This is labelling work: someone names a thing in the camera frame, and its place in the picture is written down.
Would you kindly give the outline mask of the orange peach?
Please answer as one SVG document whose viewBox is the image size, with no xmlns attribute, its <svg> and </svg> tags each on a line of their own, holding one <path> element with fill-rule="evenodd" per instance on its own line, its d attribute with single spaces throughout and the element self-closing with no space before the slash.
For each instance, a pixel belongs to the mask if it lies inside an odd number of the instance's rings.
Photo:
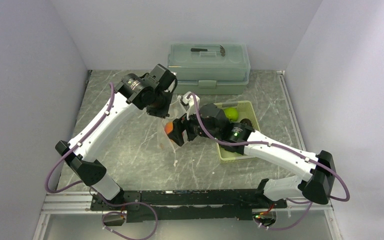
<svg viewBox="0 0 384 240">
<path fill-rule="evenodd" d="M 165 126 L 164 126 L 164 132 L 167 136 L 169 136 L 172 132 L 174 131 L 174 124 L 172 121 L 168 122 Z"/>
</svg>

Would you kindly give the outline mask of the clear dotted zip bag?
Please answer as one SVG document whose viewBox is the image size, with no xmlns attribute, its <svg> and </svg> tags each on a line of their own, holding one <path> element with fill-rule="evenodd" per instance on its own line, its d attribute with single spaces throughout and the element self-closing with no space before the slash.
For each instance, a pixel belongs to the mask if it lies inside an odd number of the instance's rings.
<svg viewBox="0 0 384 240">
<path fill-rule="evenodd" d="M 173 152 L 175 153 L 178 145 L 176 145 L 172 140 L 164 132 L 164 127 L 168 122 L 172 122 L 175 119 L 182 117 L 185 114 L 183 106 L 181 104 L 181 97 L 183 95 L 177 95 L 176 98 L 173 99 L 172 103 L 169 106 L 168 114 L 169 116 L 166 118 L 160 119 L 160 122 L 157 125 L 157 147 L 165 152 Z"/>
</svg>

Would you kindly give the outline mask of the green apple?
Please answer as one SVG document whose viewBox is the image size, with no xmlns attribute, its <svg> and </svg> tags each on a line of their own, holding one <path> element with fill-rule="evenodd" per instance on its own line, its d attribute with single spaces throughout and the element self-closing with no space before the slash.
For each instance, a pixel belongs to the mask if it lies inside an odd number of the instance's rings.
<svg viewBox="0 0 384 240">
<path fill-rule="evenodd" d="M 238 120 L 239 112 L 235 107 L 224 108 L 223 111 L 229 121 L 236 122 Z"/>
</svg>

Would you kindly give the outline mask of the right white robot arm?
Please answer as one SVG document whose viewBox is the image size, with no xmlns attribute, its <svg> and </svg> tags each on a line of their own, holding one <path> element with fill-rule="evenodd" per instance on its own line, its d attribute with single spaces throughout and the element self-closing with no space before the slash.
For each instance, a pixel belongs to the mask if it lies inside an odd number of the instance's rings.
<svg viewBox="0 0 384 240">
<path fill-rule="evenodd" d="M 202 106 L 198 114 L 185 113 L 167 123 L 164 132 L 179 147 L 196 137 L 210 138 L 228 152 L 262 159 L 293 173 L 292 177 L 261 180 L 255 200 L 262 208 L 297 197 L 320 205 L 329 202 L 335 165 L 327 151 L 316 154 L 275 141 L 253 128 L 249 119 L 232 121 L 212 103 Z"/>
</svg>

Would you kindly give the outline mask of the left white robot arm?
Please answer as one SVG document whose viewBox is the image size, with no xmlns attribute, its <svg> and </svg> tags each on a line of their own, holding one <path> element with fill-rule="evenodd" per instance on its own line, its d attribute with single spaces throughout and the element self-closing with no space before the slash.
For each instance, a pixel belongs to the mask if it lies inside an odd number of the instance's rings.
<svg viewBox="0 0 384 240">
<path fill-rule="evenodd" d="M 176 75 L 161 64 L 142 76 L 129 73 L 117 85 L 110 84 L 109 100 L 80 133 L 69 141 L 61 140 L 56 144 L 62 161 L 82 183 L 104 198 L 109 209 L 119 209 L 125 193 L 97 159 L 101 147 L 123 124 L 132 127 L 134 122 L 130 117 L 136 112 L 145 110 L 153 117 L 168 117 L 177 84 Z"/>
</svg>

